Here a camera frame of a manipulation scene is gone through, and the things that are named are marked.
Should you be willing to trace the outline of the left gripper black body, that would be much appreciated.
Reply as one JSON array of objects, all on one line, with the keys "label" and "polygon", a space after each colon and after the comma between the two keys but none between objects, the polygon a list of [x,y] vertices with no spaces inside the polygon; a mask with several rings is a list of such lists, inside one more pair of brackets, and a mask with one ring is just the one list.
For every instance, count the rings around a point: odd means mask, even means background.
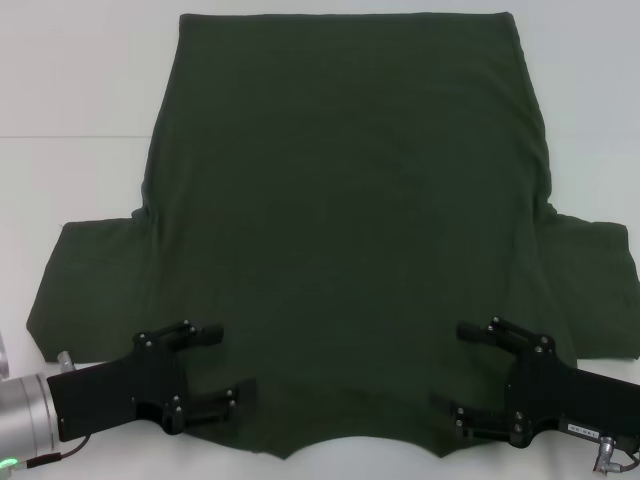
[{"label": "left gripper black body", "polygon": [[47,384],[62,441],[138,420],[168,435],[186,427],[186,378],[176,353],[157,336],[135,340],[123,358],[51,376]]}]

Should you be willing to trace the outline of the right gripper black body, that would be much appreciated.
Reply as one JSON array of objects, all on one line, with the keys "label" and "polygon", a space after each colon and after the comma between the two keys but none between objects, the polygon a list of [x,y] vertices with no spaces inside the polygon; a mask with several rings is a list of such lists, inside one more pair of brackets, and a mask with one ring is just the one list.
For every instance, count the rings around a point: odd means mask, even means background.
[{"label": "right gripper black body", "polygon": [[639,386],[565,365],[539,346],[516,357],[507,379],[509,444],[549,430],[617,446],[639,444]]}]

